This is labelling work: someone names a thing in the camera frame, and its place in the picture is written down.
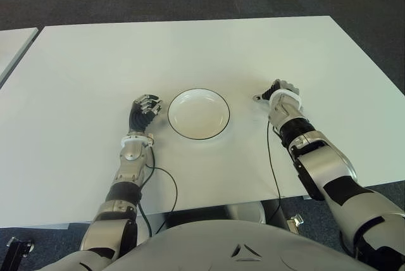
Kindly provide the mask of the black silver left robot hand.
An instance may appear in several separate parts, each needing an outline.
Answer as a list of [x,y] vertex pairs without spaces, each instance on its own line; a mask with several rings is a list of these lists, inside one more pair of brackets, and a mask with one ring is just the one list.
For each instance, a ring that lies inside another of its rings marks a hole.
[[128,133],[144,133],[147,126],[161,111],[162,100],[152,94],[144,94],[132,103],[128,118]]

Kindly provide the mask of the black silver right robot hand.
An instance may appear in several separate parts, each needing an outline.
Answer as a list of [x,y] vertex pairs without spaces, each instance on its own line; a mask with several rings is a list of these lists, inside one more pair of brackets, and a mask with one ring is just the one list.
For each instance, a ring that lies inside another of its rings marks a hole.
[[258,94],[253,96],[254,101],[270,101],[271,98],[275,97],[275,93],[281,90],[286,90],[287,92],[292,92],[295,95],[299,96],[299,89],[296,88],[293,84],[288,83],[286,80],[276,79],[271,83],[269,89],[267,89],[264,93]]

